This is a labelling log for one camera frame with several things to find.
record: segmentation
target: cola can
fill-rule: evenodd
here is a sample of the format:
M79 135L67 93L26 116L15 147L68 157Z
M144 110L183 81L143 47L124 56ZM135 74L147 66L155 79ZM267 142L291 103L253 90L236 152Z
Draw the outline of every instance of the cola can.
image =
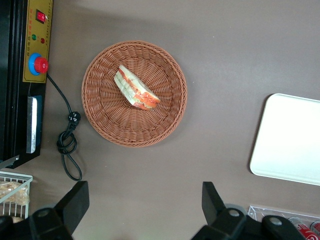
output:
M305 237L307 240L320 240L319 237L308 228L298 217L290 217L288 220L295 226L296 229Z
M320 221L315 221L310 226L311 231L315 232L318 236L320 236Z

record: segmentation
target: bread slice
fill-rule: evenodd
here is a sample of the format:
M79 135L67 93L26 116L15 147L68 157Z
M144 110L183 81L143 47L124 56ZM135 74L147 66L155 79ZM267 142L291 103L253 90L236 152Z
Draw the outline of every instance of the bread slice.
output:
M160 103L160 99L123 65L119 66L113 79L131 105L144 110L151 110Z

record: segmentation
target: wicker basket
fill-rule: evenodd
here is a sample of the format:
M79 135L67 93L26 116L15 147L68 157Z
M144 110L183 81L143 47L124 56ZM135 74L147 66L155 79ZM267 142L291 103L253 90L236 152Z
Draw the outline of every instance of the wicker basket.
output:
M131 106L114 82L119 65L138 76L161 100L152 111ZM145 147L169 136L187 104L187 85L173 57L145 41L124 41L99 53L82 82L82 104L93 128L126 147Z

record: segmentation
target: control panel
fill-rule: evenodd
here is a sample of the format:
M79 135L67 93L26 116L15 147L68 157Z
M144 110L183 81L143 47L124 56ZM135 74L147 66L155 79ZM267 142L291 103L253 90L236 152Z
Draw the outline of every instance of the control panel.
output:
M46 83L52 5L52 0L28 1L23 82Z

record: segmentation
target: red button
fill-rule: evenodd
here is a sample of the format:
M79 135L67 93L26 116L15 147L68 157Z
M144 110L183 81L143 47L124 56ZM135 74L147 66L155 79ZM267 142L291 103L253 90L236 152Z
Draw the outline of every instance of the red button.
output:
M41 22L41 23L44 24L44 23L45 23L45 20L46 20L46 15L45 15L43 12L37 10L37 11L36 11L36 19L37 19L39 22Z
M34 69L36 72L44 74L48 71L48 67L49 67L48 61L44 57L38 56L34 60Z

